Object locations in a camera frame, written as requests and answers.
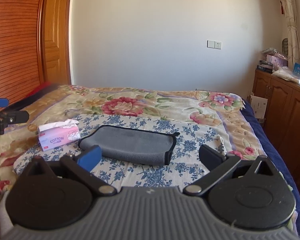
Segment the purple and grey towel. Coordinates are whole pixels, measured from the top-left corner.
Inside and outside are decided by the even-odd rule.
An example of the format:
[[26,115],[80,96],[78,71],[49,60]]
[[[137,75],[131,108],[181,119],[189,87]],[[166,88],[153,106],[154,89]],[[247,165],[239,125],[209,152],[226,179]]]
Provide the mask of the purple and grey towel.
[[102,155],[142,165],[169,165],[177,144],[175,133],[160,133],[141,129],[102,125],[91,135],[79,140],[81,150],[99,146]]

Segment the floral beige bed blanket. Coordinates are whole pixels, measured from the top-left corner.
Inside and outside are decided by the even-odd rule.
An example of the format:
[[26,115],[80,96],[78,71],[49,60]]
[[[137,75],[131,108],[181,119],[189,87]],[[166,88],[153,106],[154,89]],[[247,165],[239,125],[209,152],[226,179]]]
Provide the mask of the floral beige bed blanket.
[[296,200],[278,169],[279,196],[188,196],[186,186],[123,186],[114,196],[94,196],[70,179],[23,177],[13,170],[23,153],[40,144],[39,126],[80,114],[209,126],[224,139],[222,155],[255,160],[266,153],[241,113],[244,107],[231,93],[70,85],[11,104],[1,112],[27,111],[30,117],[6,125],[0,135],[0,239],[298,239]]

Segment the pink cotton tissue pack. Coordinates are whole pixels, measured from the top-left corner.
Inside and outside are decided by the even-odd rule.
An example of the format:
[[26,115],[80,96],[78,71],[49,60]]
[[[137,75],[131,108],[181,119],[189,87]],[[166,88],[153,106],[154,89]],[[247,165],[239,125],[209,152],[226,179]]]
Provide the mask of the pink cotton tissue pack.
[[79,121],[67,119],[38,127],[38,139],[43,151],[63,146],[81,138]]

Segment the white paper beside cabinet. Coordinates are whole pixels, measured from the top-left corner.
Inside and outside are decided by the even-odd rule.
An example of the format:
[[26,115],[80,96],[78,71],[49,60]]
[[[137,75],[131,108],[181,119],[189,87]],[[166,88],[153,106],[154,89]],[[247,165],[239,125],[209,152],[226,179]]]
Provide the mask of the white paper beside cabinet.
[[250,105],[253,109],[254,116],[256,119],[264,119],[266,108],[267,108],[268,99],[251,95],[250,96]]

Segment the brown wooden cabinet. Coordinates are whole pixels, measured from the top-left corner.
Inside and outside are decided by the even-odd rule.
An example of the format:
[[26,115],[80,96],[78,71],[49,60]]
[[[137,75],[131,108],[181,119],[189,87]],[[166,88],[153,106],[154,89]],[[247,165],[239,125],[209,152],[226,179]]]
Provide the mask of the brown wooden cabinet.
[[300,177],[300,86],[255,70],[253,94],[268,100],[263,130],[292,176]]

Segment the dark blue bed sheet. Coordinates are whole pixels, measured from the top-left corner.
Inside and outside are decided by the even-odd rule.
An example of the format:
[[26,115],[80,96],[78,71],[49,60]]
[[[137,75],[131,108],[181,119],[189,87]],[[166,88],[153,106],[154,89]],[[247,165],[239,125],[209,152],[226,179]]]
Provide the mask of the dark blue bed sheet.
[[290,171],[287,168],[285,162],[281,158],[281,155],[279,155],[275,147],[270,143],[269,139],[267,138],[266,134],[263,131],[262,126],[259,124],[258,120],[254,117],[254,111],[251,105],[245,99],[243,99],[243,102],[245,103],[245,107],[241,109],[242,115],[252,127],[266,155],[271,159],[271,161],[275,164],[275,166],[279,169],[279,171],[282,172],[287,183],[293,188],[292,192],[296,199],[296,211],[298,213],[298,217],[295,222],[295,228],[298,235],[300,236],[300,193],[298,191],[296,183],[292,175],[290,174]]

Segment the wooden slatted headboard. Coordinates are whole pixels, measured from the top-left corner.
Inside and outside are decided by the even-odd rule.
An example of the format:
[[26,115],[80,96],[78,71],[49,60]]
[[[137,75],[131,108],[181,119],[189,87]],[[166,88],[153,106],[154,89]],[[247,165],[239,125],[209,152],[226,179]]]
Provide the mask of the wooden slatted headboard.
[[40,0],[0,0],[0,98],[23,99],[40,85]]

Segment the wooden door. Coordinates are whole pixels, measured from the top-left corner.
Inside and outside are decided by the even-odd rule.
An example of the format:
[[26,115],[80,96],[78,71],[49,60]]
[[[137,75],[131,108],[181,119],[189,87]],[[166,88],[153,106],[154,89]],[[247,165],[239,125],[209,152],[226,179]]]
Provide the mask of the wooden door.
[[38,42],[43,81],[69,85],[70,0],[40,0]]

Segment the black book on cabinet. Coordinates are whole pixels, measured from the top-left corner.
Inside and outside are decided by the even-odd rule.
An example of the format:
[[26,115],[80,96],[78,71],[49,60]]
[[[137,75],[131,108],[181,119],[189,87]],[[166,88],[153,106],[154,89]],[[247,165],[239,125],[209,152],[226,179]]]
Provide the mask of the black book on cabinet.
[[267,61],[260,60],[259,64],[257,65],[257,69],[267,72],[267,73],[272,73],[273,72],[273,64],[269,63]]

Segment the white plastic bag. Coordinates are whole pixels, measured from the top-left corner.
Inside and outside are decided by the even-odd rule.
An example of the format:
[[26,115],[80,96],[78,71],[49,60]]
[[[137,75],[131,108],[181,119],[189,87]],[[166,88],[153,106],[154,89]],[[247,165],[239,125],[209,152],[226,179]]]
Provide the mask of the white plastic bag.
[[293,75],[293,72],[288,67],[278,67],[272,75],[300,85],[300,77]]

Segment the pink box on cabinet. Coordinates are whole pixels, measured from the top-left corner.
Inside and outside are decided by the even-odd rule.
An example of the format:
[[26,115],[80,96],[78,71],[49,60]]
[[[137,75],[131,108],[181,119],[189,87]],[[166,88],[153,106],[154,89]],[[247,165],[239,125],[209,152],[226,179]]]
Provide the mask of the pink box on cabinet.
[[282,59],[280,57],[273,56],[273,55],[267,55],[266,61],[271,63],[273,66],[278,66],[278,67],[288,66],[287,60]]

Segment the patterned beige curtain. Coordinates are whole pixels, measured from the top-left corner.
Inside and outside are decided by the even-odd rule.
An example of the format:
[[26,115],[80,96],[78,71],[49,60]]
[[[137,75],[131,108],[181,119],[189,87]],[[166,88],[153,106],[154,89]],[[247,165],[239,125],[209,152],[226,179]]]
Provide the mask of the patterned beige curtain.
[[295,0],[281,0],[288,31],[288,66],[300,63],[300,40],[297,27],[297,9]]

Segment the white wall socket switch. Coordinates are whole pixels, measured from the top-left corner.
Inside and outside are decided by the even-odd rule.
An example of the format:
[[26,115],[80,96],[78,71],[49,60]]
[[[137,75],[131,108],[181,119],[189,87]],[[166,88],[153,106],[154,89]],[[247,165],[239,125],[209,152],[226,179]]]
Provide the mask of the white wall socket switch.
[[207,40],[207,48],[221,49],[222,48],[222,43],[217,42],[217,41]]

